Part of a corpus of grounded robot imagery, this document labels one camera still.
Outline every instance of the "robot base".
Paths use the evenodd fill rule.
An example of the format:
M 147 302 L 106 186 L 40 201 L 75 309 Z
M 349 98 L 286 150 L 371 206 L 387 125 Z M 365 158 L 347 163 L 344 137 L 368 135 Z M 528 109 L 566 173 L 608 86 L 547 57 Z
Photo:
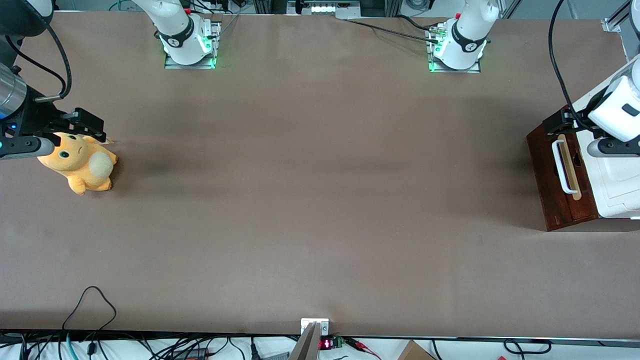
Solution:
M 426 38 L 429 39 L 436 39 L 438 41 L 441 41 L 442 36 L 440 36 L 440 38 L 438 38 L 438 36 L 434 36 L 434 34 L 428 30 L 426 30 L 424 32 Z M 444 65 L 444 63 L 442 62 L 442 60 L 438 59 L 437 57 L 433 56 L 433 53 L 436 51 L 439 51 L 439 49 L 437 49 L 437 47 L 440 46 L 440 43 L 438 44 L 434 44 L 432 42 L 427 42 L 427 59 L 429 60 L 429 71 L 430 72 L 463 72 L 466 74 L 477 74 L 478 72 L 480 72 L 480 60 L 476 60 L 476 63 L 471 66 L 469 69 L 464 69 L 464 70 L 456 70 L 456 69 L 452 69 L 446 65 Z
M 171 59 L 169 54 L 164 59 L 165 69 L 215 69 L 216 62 L 218 61 L 218 46 L 220 45 L 220 22 L 209 22 L 211 27 L 206 26 L 204 36 L 201 38 L 201 45 L 205 49 L 211 49 L 211 52 L 205 55 L 200 61 L 191 65 L 181 65 Z

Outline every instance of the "yellow plush toy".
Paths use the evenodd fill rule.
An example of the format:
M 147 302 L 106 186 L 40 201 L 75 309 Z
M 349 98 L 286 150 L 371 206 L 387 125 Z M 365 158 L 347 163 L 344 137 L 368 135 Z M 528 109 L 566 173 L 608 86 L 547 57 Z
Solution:
M 90 136 L 81 137 L 65 133 L 60 136 L 60 146 L 52 154 L 39 156 L 40 162 L 67 177 L 69 187 L 78 195 L 89 189 L 103 192 L 111 189 L 109 175 L 118 157 L 96 144 Z

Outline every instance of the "black band label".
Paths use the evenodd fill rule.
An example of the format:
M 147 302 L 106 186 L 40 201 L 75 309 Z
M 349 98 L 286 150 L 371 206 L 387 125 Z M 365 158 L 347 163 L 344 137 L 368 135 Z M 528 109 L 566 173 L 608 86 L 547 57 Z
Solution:
M 462 47 L 462 51 L 464 51 L 465 53 L 473 53 L 480 45 L 482 45 L 482 43 L 486 39 L 486 37 L 483 37 L 480 40 L 473 41 L 460 35 L 460 32 L 458 31 L 457 21 L 454 22 L 453 26 L 451 27 L 451 36 L 453 37 L 453 40 L 460 44 L 460 47 Z
M 162 39 L 167 44 L 169 44 L 170 47 L 182 47 L 184 41 L 187 40 L 191 36 L 191 34 L 193 34 L 193 19 L 189 16 L 187 16 L 187 19 L 189 19 L 189 24 L 187 24 L 187 27 L 184 28 L 184 30 L 182 30 L 180 33 L 177 33 L 176 35 L 165 35 L 163 33 L 160 33 Z

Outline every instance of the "table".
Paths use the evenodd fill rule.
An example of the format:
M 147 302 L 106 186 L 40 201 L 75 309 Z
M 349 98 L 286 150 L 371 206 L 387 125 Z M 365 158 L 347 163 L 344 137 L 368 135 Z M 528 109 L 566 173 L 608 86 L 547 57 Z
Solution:
M 95 284 L 110 329 L 640 338 L 638 233 L 542 231 L 525 136 L 563 105 L 547 21 L 498 21 L 481 74 L 331 17 L 241 15 L 215 70 L 162 69 L 143 13 L 52 25 L 58 106 L 102 117 L 121 164 L 78 197 L 0 163 L 2 327 L 58 328 Z M 24 52 L 62 70 L 47 35 Z M 625 62 L 597 20 L 558 21 L 556 56 L 574 99 Z M 93 294 L 70 326 L 108 318 Z

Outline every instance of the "box handle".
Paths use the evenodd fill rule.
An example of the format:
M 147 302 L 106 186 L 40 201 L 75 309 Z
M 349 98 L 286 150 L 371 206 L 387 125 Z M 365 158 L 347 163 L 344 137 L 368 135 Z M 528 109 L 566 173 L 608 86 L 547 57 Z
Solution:
M 560 156 L 560 144 L 564 143 L 564 140 L 558 139 L 551 144 L 551 150 L 554 152 L 554 159 L 556 161 L 556 168 L 558 169 L 558 177 L 560 178 L 560 185 L 564 193 L 573 195 L 578 193 L 578 190 L 572 190 L 566 181 L 566 174 L 564 173 L 564 166 L 562 164 L 562 157 Z

